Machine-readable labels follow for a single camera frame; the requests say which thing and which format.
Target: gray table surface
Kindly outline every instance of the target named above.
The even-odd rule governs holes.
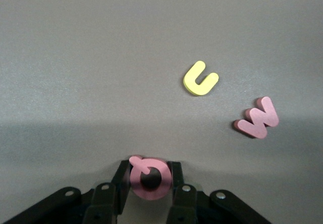
[[[323,219],[323,0],[0,0],[0,222],[133,154],[181,161],[273,224]],[[188,69],[218,73],[192,96]],[[232,128],[271,97],[280,124]],[[120,223],[165,223],[130,193]]]

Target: pink foam letter w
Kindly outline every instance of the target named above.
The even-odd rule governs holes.
[[[246,120],[236,120],[235,128],[255,138],[265,138],[267,135],[266,126],[275,127],[279,123],[272,100],[265,96],[257,100],[257,108],[246,110]]]

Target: screw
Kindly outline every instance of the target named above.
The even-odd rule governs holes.
[[[74,191],[73,190],[70,190],[68,192],[65,193],[65,196],[71,196],[74,194]]]
[[[191,187],[189,187],[188,185],[184,185],[182,187],[182,190],[184,190],[185,192],[189,192],[191,190]]]
[[[218,197],[218,199],[221,199],[221,200],[226,198],[226,195],[224,193],[222,193],[222,192],[217,192],[216,196]]]
[[[109,185],[107,185],[107,184],[106,185],[102,185],[101,186],[101,189],[102,190],[108,190],[109,189]]]

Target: pink letter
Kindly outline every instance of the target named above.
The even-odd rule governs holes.
[[[167,195],[172,186],[172,174],[166,162],[156,158],[142,158],[132,156],[129,162],[133,166],[130,173],[130,183],[136,195],[146,200],[157,200]],[[141,183],[140,175],[150,173],[150,167],[160,172],[161,183],[156,189],[148,189]]]
[[[275,111],[272,100],[265,96],[257,100],[257,108],[248,109],[246,111],[246,120],[236,120],[234,122],[235,128],[245,132],[256,138],[265,138],[267,129],[265,125],[275,127],[279,123],[277,113]]]

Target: metal screw head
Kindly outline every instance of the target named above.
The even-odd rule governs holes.
[[[65,196],[71,196],[71,195],[74,195],[74,191],[73,190],[70,190],[68,192],[65,193]]]
[[[191,190],[191,187],[189,187],[188,185],[184,185],[182,187],[182,190],[185,191],[185,192],[189,192]]]
[[[222,192],[217,192],[216,196],[217,196],[218,199],[221,199],[221,200],[226,198],[226,195],[224,193],[222,193]]]
[[[108,190],[109,189],[109,185],[108,184],[102,185],[101,186],[101,189],[102,190]]]

